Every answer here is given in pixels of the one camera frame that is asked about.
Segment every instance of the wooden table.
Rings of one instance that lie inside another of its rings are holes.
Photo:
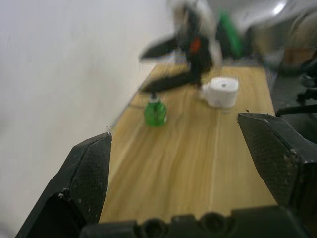
[[[183,65],[159,65],[150,75],[173,74]],[[205,75],[240,80],[236,105],[214,109],[185,86],[161,95],[167,124],[144,124],[148,97],[136,95],[114,129],[109,187],[100,222],[137,220],[265,206],[275,201],[253,164],[237,113],[270,113],[273,106],[262,68],[225,67]]]

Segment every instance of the white wall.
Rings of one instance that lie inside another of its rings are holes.
[[[75,144],[105,132],[172,31],[165,1],[0,1],[0,230],[15,235]]]

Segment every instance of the green bottle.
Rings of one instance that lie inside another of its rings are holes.
[[[167,108],[160,98],[152,94],[144,109],[145,124],[148,126],[162,126],[166,123]]]

